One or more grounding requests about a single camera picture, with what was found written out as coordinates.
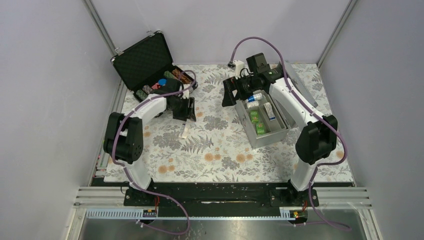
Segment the white blue-label bottle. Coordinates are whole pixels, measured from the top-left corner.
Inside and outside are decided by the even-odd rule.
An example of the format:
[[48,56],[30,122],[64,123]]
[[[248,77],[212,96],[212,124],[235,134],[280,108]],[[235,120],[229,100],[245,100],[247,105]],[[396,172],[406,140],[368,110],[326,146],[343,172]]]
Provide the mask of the white blue-label bottle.
[[249,96],[245,100],[245,102],[246,103],[251,103],[251,102],[259,101],[259,100],[262,100],[262,99],[263,99],[263,94],[262,93],[256,93],[256,94],[253,94],[253,95]]

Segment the clear syringe packet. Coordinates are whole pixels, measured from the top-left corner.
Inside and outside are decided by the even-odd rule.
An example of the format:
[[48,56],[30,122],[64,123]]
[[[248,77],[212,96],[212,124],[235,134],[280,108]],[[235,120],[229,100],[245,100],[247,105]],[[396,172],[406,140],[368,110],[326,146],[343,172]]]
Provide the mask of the clear syringe packet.
[[270,102],[266,102],[263,106],[264,106],[264,108],[265,108],[265,111],[266,111],[266,114],[267,114],[267,116],[268,116],[268,119],[269,119],[270,121],[275,120],[275,119],[276,119],[276,116],[275,116],[275,114],[274,114],[272,104],[271,104]]

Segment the green sachet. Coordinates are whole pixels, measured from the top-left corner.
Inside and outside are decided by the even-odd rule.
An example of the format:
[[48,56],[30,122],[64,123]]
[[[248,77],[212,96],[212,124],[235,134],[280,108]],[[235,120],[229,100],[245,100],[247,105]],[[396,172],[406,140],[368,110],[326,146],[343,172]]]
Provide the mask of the green sachet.
[[261,117],[258,110],[251,110],[249,112],[249,117],[253,124],[261,123]]
[[266,127],[262,122],[258,122],[255,124],[255,131],[258,136],[264,135],[267,133]]

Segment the grey metal box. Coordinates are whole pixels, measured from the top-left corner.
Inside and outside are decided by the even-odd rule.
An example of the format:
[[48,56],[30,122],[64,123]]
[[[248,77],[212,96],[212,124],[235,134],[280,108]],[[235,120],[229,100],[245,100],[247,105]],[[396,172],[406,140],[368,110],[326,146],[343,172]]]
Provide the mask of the grey metal box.
[[247,139],[253,149],[282,141],[296,123],[285,108],[264,90],[255,90],[246,99],[238,97],[238,90],[230,91]]

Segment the white bandage roll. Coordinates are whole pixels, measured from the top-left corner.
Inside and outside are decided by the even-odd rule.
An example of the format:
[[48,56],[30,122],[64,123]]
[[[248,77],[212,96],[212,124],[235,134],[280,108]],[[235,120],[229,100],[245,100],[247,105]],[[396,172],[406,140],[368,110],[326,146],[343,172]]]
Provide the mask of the white bandage roll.
[[258,107],[259,105],[260,105],[259,101],[252,101],[252,102],[246,103],[247,109],[255,108],[255,107]]

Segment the grey plastic tray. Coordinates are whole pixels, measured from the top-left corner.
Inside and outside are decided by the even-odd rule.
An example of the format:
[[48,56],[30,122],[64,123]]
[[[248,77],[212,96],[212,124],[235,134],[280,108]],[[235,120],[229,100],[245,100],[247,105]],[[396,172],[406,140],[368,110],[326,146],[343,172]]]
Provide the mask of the grey plastic tray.
[[[252,123],[251,119],[250,119],[250,111],[252,111],[252,110],[257,110],[259,112],[259,116],[261,118],[261,123],[263,123],[264,126],[266,127],[266,134],[257,135],[257,136],[262,137],[262,136],[265,136],[267,134],[271,134],[271,133],[274,133],[274,132],[287,130],[288,127],[286,126],[286,123],[284,122],[282,117],[279,115],[279,113],[278,113],[273,101],[269,97],[269,95],[266,94],[266,92],[263,91],[263,90],[262,91],[256,91],[254,94],[258,94],[258,93],[263,94],[263,98],[261,100],[259,100],[259,106],[247,109],[246,100],[242,101],[243,107],[247,112],[248,123],[250,123],[252,125],[254,133],[257,135],[255,124]],[[266,110],[264,108],[264,104],[268,103],[268,102],[272,104],[273,112],[276,116],[275,120],[269,120],[269,118],[267,116]]]

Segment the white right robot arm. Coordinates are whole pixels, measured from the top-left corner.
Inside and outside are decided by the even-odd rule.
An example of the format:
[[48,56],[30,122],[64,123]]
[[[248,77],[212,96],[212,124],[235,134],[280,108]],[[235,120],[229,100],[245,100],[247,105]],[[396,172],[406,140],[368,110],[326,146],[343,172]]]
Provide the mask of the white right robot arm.
[[297,75],[282,62],[271,68],[264,54],[258,53],[249,57],[247,63],[231,59],[227,65],[235,76],[223,81],[223,107],[234,106],[254,92],[264,91],[298,126],[300,135],[295,150],[299,160],[289,181],[293,188],[287,191],[286,198],[293,206],[301,205],[307,199],[305,190],[313,184],[315,168],[336,148],[337,119],[325,116],[303,96],[297,87]]

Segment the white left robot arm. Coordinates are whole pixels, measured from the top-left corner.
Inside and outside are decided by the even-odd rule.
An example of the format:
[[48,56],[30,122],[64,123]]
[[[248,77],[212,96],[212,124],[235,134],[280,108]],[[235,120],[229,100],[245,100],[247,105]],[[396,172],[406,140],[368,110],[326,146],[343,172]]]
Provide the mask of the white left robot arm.
[[138,189],[136,199],[144,206],[155,200],[155,192],[149,188],[152,178],[141,161],[145,124],[167,110],[176,120],[195,122],[195,99],[190,96],[192,86],[177,79],[167,79],[163,86],[153,90],[128,113],[112,112],[109,115],[103,150],[116,165],[123,167],[129,185]]

